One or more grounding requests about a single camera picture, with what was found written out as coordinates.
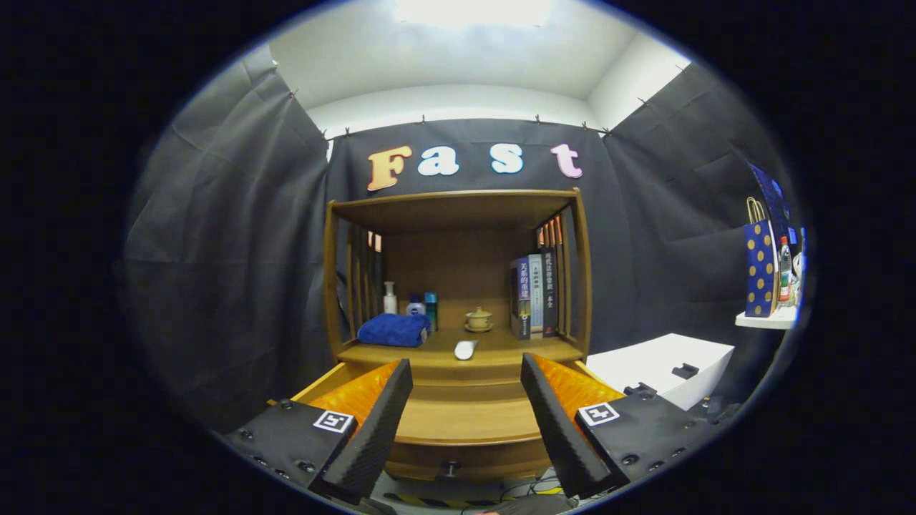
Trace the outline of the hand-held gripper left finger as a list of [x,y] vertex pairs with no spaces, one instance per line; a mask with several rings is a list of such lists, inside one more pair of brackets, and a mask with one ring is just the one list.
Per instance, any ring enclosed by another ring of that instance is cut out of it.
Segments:
[[223,443],[294,489],[357,505],[385,469],[413,385],[409,360],[395,360],[313,401],[277,401]]

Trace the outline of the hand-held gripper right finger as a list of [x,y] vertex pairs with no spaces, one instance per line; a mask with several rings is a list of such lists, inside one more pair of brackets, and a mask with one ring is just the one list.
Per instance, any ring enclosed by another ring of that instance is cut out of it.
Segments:
[[616,391],[542,356],[522,356],[520,381],[566,496],[625,488],[673,465],[706,437],[706,421],[648,386]]

